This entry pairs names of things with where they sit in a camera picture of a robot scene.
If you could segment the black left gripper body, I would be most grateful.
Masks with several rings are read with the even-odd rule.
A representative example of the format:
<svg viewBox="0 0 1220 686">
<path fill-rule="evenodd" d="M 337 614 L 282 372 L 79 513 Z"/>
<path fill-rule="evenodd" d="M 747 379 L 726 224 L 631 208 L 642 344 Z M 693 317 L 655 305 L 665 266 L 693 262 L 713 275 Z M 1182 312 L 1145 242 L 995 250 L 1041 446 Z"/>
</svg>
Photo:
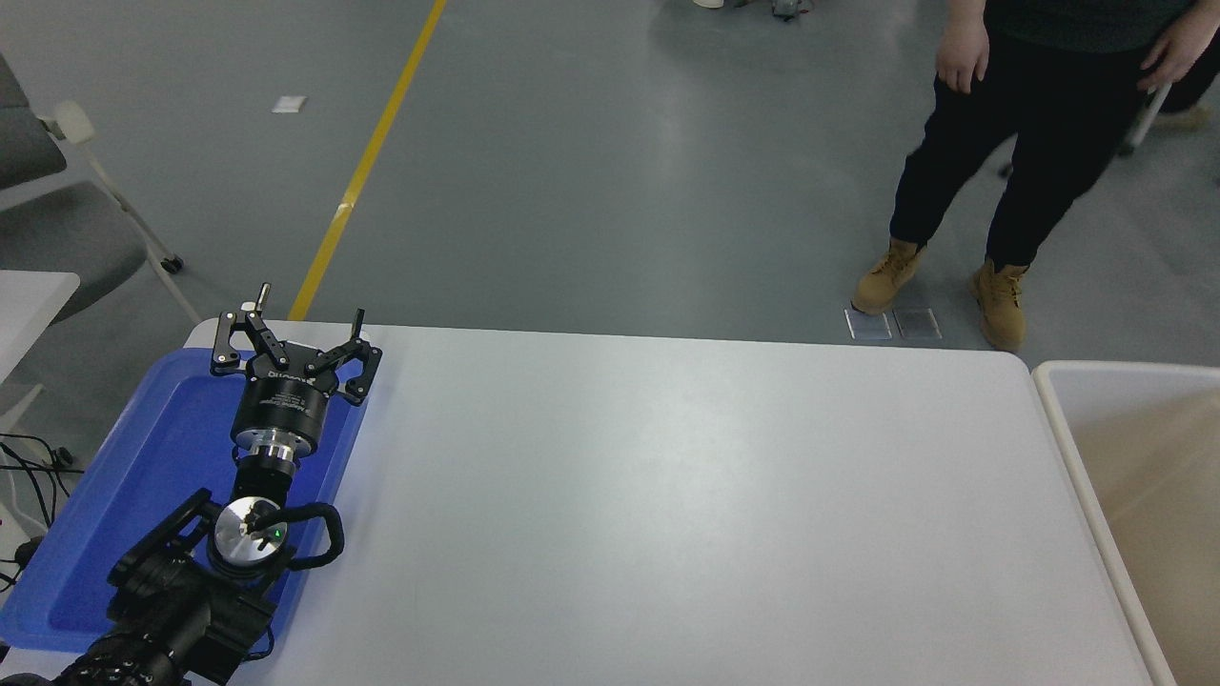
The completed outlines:
<svg viewBox="0 0 1220 686">
<path fill-rule="evenodd" d="M 278 435 L 296 449 L 318 447 L 331 395 L 338 386 L 336 366 L 318 365 L 323 352 L 288 352 L 288 367 L 274 367 L 272 356 L 246 360 L 246 383 L 232 426 L 232 439 L 251 449 L 261 435 Z"/>
</svg>

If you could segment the person's right hand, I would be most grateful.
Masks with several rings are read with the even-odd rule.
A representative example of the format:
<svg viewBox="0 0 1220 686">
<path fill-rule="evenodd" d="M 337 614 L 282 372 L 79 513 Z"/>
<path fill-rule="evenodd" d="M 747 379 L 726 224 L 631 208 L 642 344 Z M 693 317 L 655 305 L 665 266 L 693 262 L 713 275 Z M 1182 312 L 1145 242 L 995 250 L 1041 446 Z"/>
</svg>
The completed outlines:
<svg viewBox="0 0 1220 686">
<path fill-rule="evenodd" d="M 985 13 L 952 13 L 946 20 L 935 56 L 937 79 L 958 94 L 971 95 L 985 81 L 989 61 L 989 35 Z"/>
</svg>

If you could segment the person's left hand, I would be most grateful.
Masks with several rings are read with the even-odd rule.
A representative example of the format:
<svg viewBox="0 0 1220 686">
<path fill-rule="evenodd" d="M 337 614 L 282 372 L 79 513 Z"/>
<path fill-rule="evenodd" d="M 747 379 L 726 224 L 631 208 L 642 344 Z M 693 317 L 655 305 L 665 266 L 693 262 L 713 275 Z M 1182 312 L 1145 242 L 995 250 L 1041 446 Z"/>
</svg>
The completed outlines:
<svg viewBox="0 0 1220 686">
<path fill-rule="evenodd" d="M 1139 92 L 1154 92 L 1180 82 L 1207 52 L 1219 27 L 1219 1 L 1193 1 L 1161 31 L 1141 63 Z"/>
</svg>

